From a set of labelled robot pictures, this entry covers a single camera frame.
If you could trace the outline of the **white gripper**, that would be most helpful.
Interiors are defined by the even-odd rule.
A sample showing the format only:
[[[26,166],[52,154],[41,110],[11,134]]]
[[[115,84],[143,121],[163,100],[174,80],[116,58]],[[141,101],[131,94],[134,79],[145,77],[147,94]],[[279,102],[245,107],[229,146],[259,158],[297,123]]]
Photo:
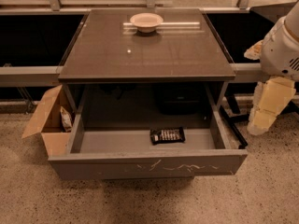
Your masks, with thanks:
[[[294,81],[299,81],[298,19],[280,18],[263,41],[245,51],[244,57],[253,61],[260,59],[266,74],[281,76],[259,82],[254,90],[247,130],[252,135],[261,135],[269,130],[296,93]]]

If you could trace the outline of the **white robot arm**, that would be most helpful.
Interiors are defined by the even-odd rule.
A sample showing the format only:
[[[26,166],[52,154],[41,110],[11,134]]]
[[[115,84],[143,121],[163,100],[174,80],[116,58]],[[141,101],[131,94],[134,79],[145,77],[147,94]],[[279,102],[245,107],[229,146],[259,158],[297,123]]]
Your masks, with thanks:
[[[255,43],[244,57],[260,60],[262,71],[270,76],[258,82],[247,130],[252,135],[266,133],[296,93],[299,81],[299,4],[280,18],[263,40]]]

